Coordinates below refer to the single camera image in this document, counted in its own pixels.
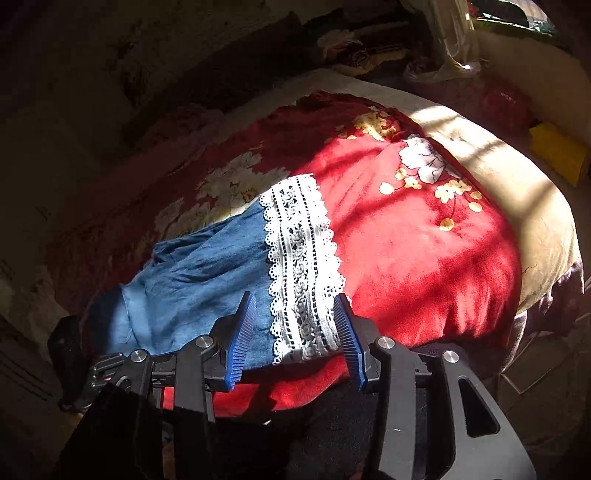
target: window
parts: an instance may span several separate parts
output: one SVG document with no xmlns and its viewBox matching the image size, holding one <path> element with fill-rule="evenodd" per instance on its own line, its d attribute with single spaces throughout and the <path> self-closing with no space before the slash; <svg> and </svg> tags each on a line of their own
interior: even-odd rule
<svg viewBox="0 0 591 480">
<path fill-rule="evenodd" d="M 532 0 L 468 0 L 473 18 L 497 20 L 520 25 L 542 33 L 554 34 L 554 25 Z"/>
</svg>

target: red bag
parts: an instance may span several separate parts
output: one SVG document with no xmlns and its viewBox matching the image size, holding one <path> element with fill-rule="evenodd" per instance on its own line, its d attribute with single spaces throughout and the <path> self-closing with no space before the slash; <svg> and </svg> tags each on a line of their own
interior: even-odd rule
<svg viewBox="0 0 591 480">
<path fill-rule="evenodd" d="M 526 130 L 531 122 L 531 99 L 502 79 L 492 79 L 482 99 L 482 112 L 497 126 L 512 132 Z"/>
</svg>

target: red fabric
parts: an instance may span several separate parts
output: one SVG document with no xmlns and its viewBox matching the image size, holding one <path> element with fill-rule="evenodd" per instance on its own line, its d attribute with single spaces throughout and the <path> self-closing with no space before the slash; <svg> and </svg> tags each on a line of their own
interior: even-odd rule
<svg viewBox="0 0 591 480">
<path fill-rule="evenodd" d="M 191 208 L 197 203 L 195 185 L 211 168 L 258 146 L 262 160 L 255 171 L 283 166 L 292 175 L 313 173 L 335 233 L 345 293 L 357 314 L 373 319 L 383 334 L 409 347 L 442 338 L 487 338 L 505 346 L 521 286 L 511 227 L 475 179 L 435 142 L 437 152 L 483 198 L 466 192 L 442 203 L 435 197 L 436 188 L 454 180 L 446 171 L 435 184 L 404 187 L 405 181 L 396 179 L 404 167 L 399 152 L 407 147 L 402 139 L 410 134 L 423 137 L 424 132 L 396 109 L 377 105 L 379 112 L 386 112 L 383 128 L 394 127 L 396 133 L 385 141 L 364 134 L 354 121 L 371 113 L 368 107 L 373 105 L 352 95 L 315 93 L 209 148 L 199 162 L 161 179 L 141 201 L 113 214 L 111 224 L 97 222 L 90 241 L 71 234 L 70 242 L 62 245 L 84 252 L 77 262 L 84 259 L 86 273 L 95 271 L 97 276 L 83 277 L 83 288 L 69 290 L 76 270 L 66 269 L 64 275 L 65 262 L 54 262 L 57 300 L 72 308 L 88 301 L 100 280 L 102 288 L 128 281 L 145 260 L 132 255 L 134 242 L 154 229 L 154 216 L 179 198 L 184 198 L 181 211 Z M 355 138 L 347 140 L 350 135 Z M 409 176 L 417 173 L 404 168 Z M 394 188 L 392 194 L 380 192 L 384 182 Z M 482 211 L 473 211 L 469 202 Z M 450 231 L 440 229 L 446 218 L 454 221 Z M 92 248 L 95 257 L 88 254 Z M 98 275 L 101 268 L 107 275 Z M 216 395 L 216 414 L 302 406 L 346 376 L 342 356 L 245 372 L 232 392 Z"/>
</svg>

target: white flower print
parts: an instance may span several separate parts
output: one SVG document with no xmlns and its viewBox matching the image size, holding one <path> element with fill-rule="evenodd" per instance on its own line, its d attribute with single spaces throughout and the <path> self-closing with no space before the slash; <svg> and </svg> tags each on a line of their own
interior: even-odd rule
<svg viewBox="0 0 591 480">
<path fill-rule="evenodd" d="M 253 154 L 251 151 L 248 151 L 231 159 L 222 171 L 225 173 L 239 168 L 250 168 L 259 163 L 261 158 L 260 154 Z"/>
<path fill-rule="evenodd" d="M 417 168 L 418 177 L 424 183 L 435 183 L 446 170 L 459 179 L 462 176 L 437 153 L 429 140 L 411 135 L 404 140 L 407 147 L 400 151 L 400 159 L 408 168 Z"/>
<path fill-rule="evenodd" d="M 168 222 L 164 228 L 174 220 L 167 233 L 166 238 L 187 235 L 211 225 L 221 222 L 231 216 L 244 212 L 258 196 L 271 188 L 275 183 L 289 176 L 289 171 L 280 168 L 273 168 L 266 173 L 252 171 L 252 166 L 261 161 L 261 156 L 248 151 L 230 160 L 224 167 L 216 168 L 209 172 L 205 179 L 196 186 L 196 200 L 202 200 L 207 196 L 213 198 L 213 202 L 197 203 L 191 209 L 179 216 L 180 203 L 170 205 L 167 209 L 174 210 L 173 216 L 166 216 Z"/>
<path fill-rule="evenodd" d="M 180 211 L 181 211 L 181 207 L 183 205 L 184 199 L 180 198 L 178 199 L 176 202 L 171 203 L 170 205 L 168 205 L 166 208 L 164 208 L 163 210 L 161 210 L 158 215 L 156 215 L 156 217 L 154 218 L 154 226 L 155 226 L 155 230 L 158 232 L 159 234 L 159 239 L 161 239 L 164 236 L 164 232 L 166 231 L 166 228 L 168 227 L 168 225 L 170 225 L 172 222 L 174 222 Z"/>
</svg>

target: yellow flower print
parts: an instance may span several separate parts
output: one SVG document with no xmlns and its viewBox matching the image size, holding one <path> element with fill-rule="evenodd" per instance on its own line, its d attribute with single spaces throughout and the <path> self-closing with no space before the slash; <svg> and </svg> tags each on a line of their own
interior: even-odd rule
<svg viewBox="0 0 591 480">
<path fill-rule="evenodd" d="M 397 132 L 398 130 L 396 130 L 395 126 L 391 126 L 389 128 L 386 128 L 385 130 L 382 130 L 382 136 L 386 137 L 386 138 L 391 138 L 394 136 L 394 134 Z"/>
<path fill-rule="evenodd" d="M 396 177 L 396 180 L 402 180 L 402 179 L 403 179 L 403 178 L 406 176 L 406 174 L 407 174 L 407 171 L 406 171 L 406 169 L 404 169 L 404 168 L 399 168 L 399 169 L 396 171 L 396 175 L 395 175 L 395 177 Z"/>
<path fill-rule="evenodd" d="M 383 181 L 382 184 L 379 186 L 379 192 L 382 195 L 391 195 L 394 192 L 394 187 L 392 187 L 392 185 L 390 185 L 389 183 Z"/>
<path fill-rule="evenodd" d="M 435 189 L 435 198 L 441 200 L 441 203 L 447 203 L 453 198 L 453 188 L 446 183 L 445 185 L 439 185 Z"/>
<path fill-rule="evenodd" d="M 422 189 L 422 185 L 417 181 L 417 179 L 414 179 L 412 177 L 406 177 L 404 179 L 405 185 L 404 188 L 406 189 L 415 189 L 415 190 L 420 190 Z"/>
<path fill-rule="evenodd" d="M 448 232 L 452 228 L 456 226 L 456 222 L 453 221 L 451 218 L 444 218 L 441 223 L 439 224 L 439 229 L 443 230 L 444 232 Z"/>
<path fill-rule="evenodd" d="M 453 190 L 453 193 L 458 195 L 472 190 L 472 185 L 466 184 L 463 180 L 450 180 L 448 183 L 446 183 L 446 187 L 450 188 L 451 190 Z"/>
<path fill-rule="evenodd" d="M 482 205 L 478 202 L 468 203 L 468 208 L 476 213 L 480 213 L 482 211 Z"/>
<path fill-rule="evenodd" d="M 384 141 L 381 133 L 382 127 L 385 127 L 387 123 L 384 118 L 376 116 L 375 113 L 362 113 L 353 120 L 355 128 L 380 142 Z"/>
</svg>

